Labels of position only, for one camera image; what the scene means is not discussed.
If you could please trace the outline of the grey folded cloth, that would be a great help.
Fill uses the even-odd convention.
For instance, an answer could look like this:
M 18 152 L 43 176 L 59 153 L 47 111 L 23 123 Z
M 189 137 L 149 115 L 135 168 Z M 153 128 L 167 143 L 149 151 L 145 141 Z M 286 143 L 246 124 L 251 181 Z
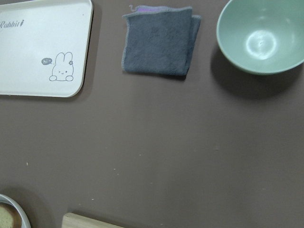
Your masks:
M 121 62 L 124 71 L 187 75 L 201 23 L 192 7 L 139 5 L 122 17 L 127 26 Z

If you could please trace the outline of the cream rabbit tray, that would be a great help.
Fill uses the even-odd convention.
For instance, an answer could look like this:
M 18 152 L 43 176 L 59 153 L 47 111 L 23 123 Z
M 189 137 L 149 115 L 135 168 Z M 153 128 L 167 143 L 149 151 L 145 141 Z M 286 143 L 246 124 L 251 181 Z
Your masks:
M 0 93 L 72 97 L 84 81 L 90 0 L 31 0 L 0 7 Z

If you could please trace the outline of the wooden cutting board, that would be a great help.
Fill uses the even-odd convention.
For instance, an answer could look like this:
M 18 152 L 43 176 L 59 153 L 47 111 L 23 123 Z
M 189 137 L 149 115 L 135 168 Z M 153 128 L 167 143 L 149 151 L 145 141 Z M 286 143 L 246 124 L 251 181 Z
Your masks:
M 62 228 L 122 228 L 117 225 L 102 222 L 96 219 L 67 213 L 62 219 Z

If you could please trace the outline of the white round plate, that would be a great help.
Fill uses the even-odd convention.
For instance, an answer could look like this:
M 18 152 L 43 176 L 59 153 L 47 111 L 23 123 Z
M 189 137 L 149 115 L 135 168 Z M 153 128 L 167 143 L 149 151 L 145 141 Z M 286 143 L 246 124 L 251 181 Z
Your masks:
M 18 211 L 18 213 L 20 214 L 21 219 L 22 219 L 21 228 L 31 228 L 31 224 L 29 222 L 29 219 L 28 219 L 26 213 L 24 212 L 22 207 L 15 200 L 13 200 L 12 198 L 10 198 L 6 195 L 1 194 L 0 195 L 0 203 L 7 203 L 7 204 L 10 204 L 13 207 L 15 207 L 15 209 Z

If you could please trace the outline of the green bowl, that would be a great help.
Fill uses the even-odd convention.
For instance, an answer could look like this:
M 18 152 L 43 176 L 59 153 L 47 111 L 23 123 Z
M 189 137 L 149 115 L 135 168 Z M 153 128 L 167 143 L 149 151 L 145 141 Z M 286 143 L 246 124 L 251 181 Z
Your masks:
M 304 62 L 302 0 L 230 0 L 221 11 L 217 43 L 227 60 L 255 75 L 273 75 Z

